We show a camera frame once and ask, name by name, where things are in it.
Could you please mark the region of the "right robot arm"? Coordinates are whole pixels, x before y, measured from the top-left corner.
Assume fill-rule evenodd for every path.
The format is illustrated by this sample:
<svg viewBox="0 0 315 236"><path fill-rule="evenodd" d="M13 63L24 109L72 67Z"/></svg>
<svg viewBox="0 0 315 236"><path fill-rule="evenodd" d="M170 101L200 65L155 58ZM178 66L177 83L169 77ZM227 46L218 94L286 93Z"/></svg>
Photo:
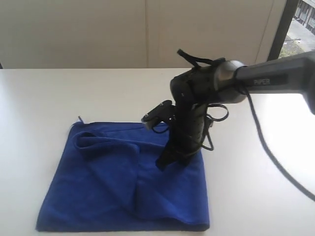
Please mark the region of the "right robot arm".
<svg viewBox="0 0 315 236"><path fill-rule="evenodd" d="M306 52L256 65L224 58L196 58L179 50L192 69L170 81L174 100L169 141L157 159L159 169L169 164L188 164L207 137L211 105L236 104L247 94L296 93L315 110L315 54Z"/></svg>

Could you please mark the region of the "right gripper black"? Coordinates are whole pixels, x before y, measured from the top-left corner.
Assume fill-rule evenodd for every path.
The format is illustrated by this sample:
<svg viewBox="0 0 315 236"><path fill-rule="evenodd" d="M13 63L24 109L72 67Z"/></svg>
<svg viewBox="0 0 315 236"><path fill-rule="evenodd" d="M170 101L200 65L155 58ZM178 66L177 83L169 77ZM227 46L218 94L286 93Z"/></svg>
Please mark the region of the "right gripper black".
<svg viewBox="0 0 315 236"><path fill-rule="evenodd" d="M172 121L169 141L156 160L160 171L174 162L190 162L200 151L205 139L206 104L171 105Z"/></svg>

